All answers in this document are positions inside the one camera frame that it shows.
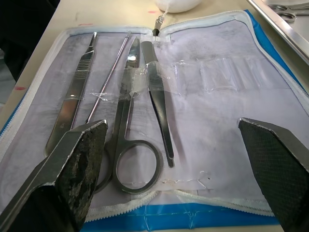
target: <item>table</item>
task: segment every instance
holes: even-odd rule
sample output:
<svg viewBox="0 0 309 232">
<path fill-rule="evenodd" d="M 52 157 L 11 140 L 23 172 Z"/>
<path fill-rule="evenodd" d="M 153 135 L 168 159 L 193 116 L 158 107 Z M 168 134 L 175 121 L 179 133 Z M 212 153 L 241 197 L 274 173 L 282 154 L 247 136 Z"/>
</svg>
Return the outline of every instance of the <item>table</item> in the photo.
<svg viewBox="0 0 309 232">
<path fill-rule="evenodd" d="M 309 90 L 309 66 L 286 45 L 285 41 L 265 22 L 246 0 L 203 0 L 196 8 L 179 14 L 168 14 L 162 28 L 192 18 L 213 15 L 230 10 L 249 9 L 261 24 L 266 35 L 274 44 L 284 61 L 296 75 L 306 91 Z M 0 114 L 2 128 L 21 101 L 31 84 L 41 62 L 59 33 L 67 28 L 87 25 L 101 26 L 144 26 L 154 28 L 155 20 L 162 12 L 153 0 L 61 0 L 54 16 L 46 28 L 41 40 L 35 48 L 30 60 L 22 72 L 16 87 L 12 91 L 5 107 Z M 196 231 L 206 232 L 282 232 L 281 226 L 207 228 Z"/>
</svg>

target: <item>zipper pull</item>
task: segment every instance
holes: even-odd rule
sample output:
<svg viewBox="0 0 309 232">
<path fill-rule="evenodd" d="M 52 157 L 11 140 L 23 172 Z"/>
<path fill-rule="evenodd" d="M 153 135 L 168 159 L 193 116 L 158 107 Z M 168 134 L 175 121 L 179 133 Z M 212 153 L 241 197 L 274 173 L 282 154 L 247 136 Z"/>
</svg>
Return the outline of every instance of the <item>zipper pull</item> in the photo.
<svg viewBox="0 0 309 232">
<path fill-rule="evenodd" d="M 155 20 L 155 25 L 154 25 L 154 29 L 153 29 L 153 35 L 154 36 L 158 36 L 160 33 L 160 28 L 161 25 L 163 23 L 164 17 L 162 15 L 160 15 L 156 20 Z"/>
</svg>

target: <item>white zipper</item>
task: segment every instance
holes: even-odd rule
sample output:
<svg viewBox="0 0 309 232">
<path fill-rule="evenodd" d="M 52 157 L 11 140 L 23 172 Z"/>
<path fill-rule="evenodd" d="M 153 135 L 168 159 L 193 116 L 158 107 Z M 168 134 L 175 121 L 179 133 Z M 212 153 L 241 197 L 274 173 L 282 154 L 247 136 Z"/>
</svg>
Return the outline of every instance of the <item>white zipper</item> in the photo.
<svg viewBox="0 0 309 232">
<path fill-rule="evenodd" d="M 261 47 L 261 45 L 257 41 L 257 38 L 255 36 L 253 25 L 252 25 L 250 17 L 244 11 L 240 11 L 240 10 L 225 11 L 225 12 L 221 12 L 221 13 L 206 16 L 206 17 L 201 17 L 201 18 L 192 19 L 192 20 L 186 20 L 186 21 L 183 21 L 183 22 L 171 24 L 167 27 L 164 27 L 161 30 L 161 33 L 166 31 L 167 29 L 169 29 L 171 27 L 175 27 L 175 25 L 181 25 L 181 24 L 185 24 L 185 23 L 188 23 L 188 22 L 194 22 L 194 21 L 195 22 L 198 21 L 198 22 L 196 22 L 196 24 L 198 24 L 199 20 L 204 20 L 206 18 L 216 17 L 216 16 L 219 16 L 219 15 L 230 14 L 230 13 L 240 13 L 240 14 L 246 15 L 247 22 L 244 22 L 244 23 L 248 26 L 248 28 L 249 28 L 249 30 L 250 30 L 253 38 L 254 38 L 255 44 L 257 45 L 259 50 L 268 58 L 268 60 L 270 60 L 270 62 L 272 62 L 275 65 L 277 70 L 282 73 L 283 78 L 287 81 L 288 85 L 291 87 L 292 91 L 295 93 L 297 98 L 298 99 L 300 97 L 306 98 L 306 99 L 303 98 L 303 99 L 301 99 L 301 100 L 299 99 L 299 100 L 300 100 L 301 104 L 303 105 L 304 109 L 306 110 L 307 114 L 309 114 L 309 95 L 305 92 L 305 90 L 297 83 L 297 81 L 295 81 L 291 77 L 291 75 L 281 65 L 279 65 L 266 51 L 264 51 L 264 49 Z M 38 76 L 36 75 L 36 81 L 31 83 L 26 95 L 22 99 L 22 101 L 21 101 L 20 105 L 18 106 L 16 112 L 14 113 L 11 120 L 7 124 L 6 128 L 3 130 L 2 134 L 0 135 L 0 145 L 2 145 L 2 147 L 4 147 L 4 149 L 1 149 L 1 151 L 0 151 L 0 162 L 1 162 L 8 146 L 12 142 L 15 134 L 17 133 L 17 131 L 18 131 L 18 129 L 19 129 L 19 127 L 20 127 L 20 125 L 21 125 L 21 123 L 22 123 L 22 121 L 23 121 L 23 119 L 24 119 L 24 117 L 25 117 L 25 115 L 28 111 L 29 107 L 27 107 L 27 109 L 23 109 L 23 108 L 25 108 L 24 105 L 25 105 L 26 99 L 29 98 L 30 95 L 31 95 L 31 97 L 34 97 L 34 95 L 36 93 L 35 89 L 37 89 L 39 87 L 39 85 L 42 81 L 42 80 L 39 81 L 39 79 L 42 79 L 43 76 L 44 76 L 44 75 L 42 76 L 42 73 L 46 73 L 44 71 L 45 70 L 47 71 L 47 69 L 49 68 L 49 66 L 47 68 L 43 68 L 43 65 L 44 64 L 46 65 L 46 63 L 51 64 L 51 62 L 54 60 L 54 58 L 58 54 L 58 52 L 56 53 L 54 51 L 54 50 L 57 50 L 56 45 L 57 44 L 55 43 L 52 46 L 51 50 L 46 55 L 41 67 L 38 70 L 39 74 L 38 74 Z M 22 115 L 22 120 L 20 120 L 18 123 L 12 124 L 12 121 L 17 114 Z M 123 213 L 130 212 L 134 209 L 137 209 L 137 208 L 143 206 L 144 204 L 149 203 L 157 195 L 157 193 L 158 193 L 158 191 L 148 193 L 146 196 L 143 196 L 141 199 L 132 200 L 132 201 L 128 202 L 127 204 L 104 206 L 104 207 L 99 208 L 99 209 L 90 209 L 89 213 L 87 215 L 86 221 L 93 221 L 93 220 L 96 220 L 96 219 L 112 217 L 112 216 L 116 216 L 116 215 L 120 215 L 120 214 L 123 214 Z M 185 193 L 185 192 L 179 191 L 179 190 L 175 190 L 175 193 L 178 194 L 178 195 L 181 195 L 181 196 L 185 196 L 187 198 L 191 198 L 192 200 L 199 200 L 200 202 L 204 202 L 204 203 L 207 203 L 207 204 L 220 205 L 220 206 L 223 206 L 223 207 L 226 207 L 226 208 L 236 209 L 236 210 L 239 210 L 239 211 L 258 214 L 258 215 L 273 216 L 272 212 L 268 211 L 268 210 L 262 210 L 262 209 L 259 209 L 259 208 L 252 208 L 252 207 L 249 207 L 249 206 L 243 206 L 243 205 L 223 201 L 223 200 L 220 200 L 218 198 L 200 197 L 200 196 Z"/>
</svg>

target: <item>tweezers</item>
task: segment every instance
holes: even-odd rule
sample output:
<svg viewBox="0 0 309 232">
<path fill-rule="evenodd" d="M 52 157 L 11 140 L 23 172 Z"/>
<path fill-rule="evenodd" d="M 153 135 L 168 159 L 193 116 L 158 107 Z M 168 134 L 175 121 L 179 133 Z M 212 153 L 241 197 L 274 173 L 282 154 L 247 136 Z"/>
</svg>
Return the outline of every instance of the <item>tweezers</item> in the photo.
<svg viewBox="0 0 309 232">
<path fill-rule="evenodd" d="M 141 43 L 141 48 L 147 64 L 147 74 L 149 77 L 149 95 L 158 120 L 161 135 L 163 139 L 164 149 L 166 152 L 168 165 L 174 167 L 174 152 L 169 133 L 169 124 L 166 115 L 165 93 L 163 81 L 157 70 L 158 59 L 155 55 L 153 44 L 149 41 Z"/>
</svg>

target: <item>scissors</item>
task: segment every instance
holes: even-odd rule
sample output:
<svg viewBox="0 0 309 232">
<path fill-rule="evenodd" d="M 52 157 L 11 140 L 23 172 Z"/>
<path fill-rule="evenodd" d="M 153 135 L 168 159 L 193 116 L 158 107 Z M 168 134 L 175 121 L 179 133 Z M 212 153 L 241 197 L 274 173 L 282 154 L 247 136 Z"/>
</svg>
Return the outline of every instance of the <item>scissors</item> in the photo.
<svg viewBox="0 0 309 232">
<path fill-rule="evenodd" d="M 163 165 L 161 155 L 153 144 L 145 140 L 126 139 L 127 123 L 130 115 L 130 108 L 132 102 L 132 96 L 130 95 L 131 76 L 132 76 L 131 71 L 132 68 L 138 68 L 139 60 L 140 60 L 140 42 L 138 38 L 135 38 L 126 60 L 126 67 L 121 82 L 121 88 L 119 94 L 120 97 L 117 105 L 112 138 L 104 145 L 104 150 L 107 153 L 111 164 L 108 167 L 107 175 L 102 180 L 102 182 L 97 185 L 95 193 L 104 189 L 111 179 L 113 179 L 115 184 L 124 192 L 132 194 L 145 192 L 156 183 L 161 171 L 161 167 Z M 145 146 L 150 150 L 152 150 L 156 160 L 156 167 L 153 177 L 145 186 L 141 188 L 131 189 L 120 182 L 117 176 L 117 165 L 121 157 L 130 148 L 135 146 Z"/>
<path fill-rule="evenodd" d="M 297 15 L 309 15 L 309 3 L 284 6 L 279 4 L 268 5 L 279 16 L 284 16 L 287 23 L 292 23 L 296 20 Z"/>
</svg>

